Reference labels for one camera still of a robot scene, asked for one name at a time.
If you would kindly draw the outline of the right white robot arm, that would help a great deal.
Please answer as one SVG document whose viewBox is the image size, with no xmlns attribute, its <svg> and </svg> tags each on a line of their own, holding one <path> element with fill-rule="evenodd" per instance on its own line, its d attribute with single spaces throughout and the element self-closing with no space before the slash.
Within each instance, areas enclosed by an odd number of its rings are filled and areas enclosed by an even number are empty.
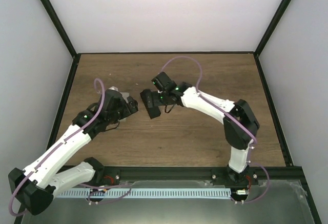
<svg viewBox="0 0 328 224">
<path fill-rule="evenodd" d="M 185 82 L 178 85 L 165 72 L 157 74 L 152 83 L 157 91 L 147 94 L 145 103 L 151 118 L 160 115 L 159 106 L 178 105 L 197 110 L 223 124 L 225 139 L 231 146 L 227 177 L 235 185 L 242 183 L 250 163 L 249 152 L 257 143 L 260 128 L 249 104 L 243 99 L 233 102 L 211 96 Z"/>
</svg>

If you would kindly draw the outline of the black geometric glasses case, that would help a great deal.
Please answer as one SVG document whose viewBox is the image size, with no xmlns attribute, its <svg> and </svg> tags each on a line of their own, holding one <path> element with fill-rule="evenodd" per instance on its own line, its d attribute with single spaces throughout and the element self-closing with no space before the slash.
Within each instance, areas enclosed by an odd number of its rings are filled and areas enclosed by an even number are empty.
<svg viewBox="0 0 328 224">
<path fill-rule="evenodd" d="M 160 102 L 160 94 L 157 91 L 144 89 L 140 92 L 140 97 L 150 119 L 157 118 L 161 115 L 159 106 L 161 106 L 162 103 Z"/>
</svg>

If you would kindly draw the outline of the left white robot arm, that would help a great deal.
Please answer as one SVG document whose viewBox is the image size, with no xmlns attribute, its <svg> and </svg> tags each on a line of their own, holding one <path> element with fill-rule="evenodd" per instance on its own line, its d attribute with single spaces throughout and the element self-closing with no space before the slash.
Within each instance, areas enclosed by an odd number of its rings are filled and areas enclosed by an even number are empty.
<svg viewBox="0 0 328 224">
<path fill-rule="evenodd" d="M 138 111 L 138 102 L 128 93 L 108 89 L 98 102 L 78 113 L 66 132 L 36 161 L 24 169 L 14 168 L 8 174 L 12 198 L 32 215 L 43 212 L 62 192 L 80 184 L 99 187 L 105 178 L 105 167 L 94 157 L 77 166 L 60 171 L 62 166 L 108 125 Z"/>
</svg>

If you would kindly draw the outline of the grey glasses case green lining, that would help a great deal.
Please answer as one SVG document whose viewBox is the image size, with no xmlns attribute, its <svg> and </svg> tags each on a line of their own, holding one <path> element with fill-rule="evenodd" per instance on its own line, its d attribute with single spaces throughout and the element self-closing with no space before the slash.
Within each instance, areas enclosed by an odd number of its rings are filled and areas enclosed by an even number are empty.
<svg viewBox="0 0 328 224">
<path fill-rule="evenodd" d="M 125 121 L 126 118 L 122 118 L 122 109 L 127 97 L 129 96 L 129 92 L 115 92 L 114 91 L 114 111 L 113 115 L 115 116 L 116 128 L 119 126 L 121 121 Z"/>
</svg>

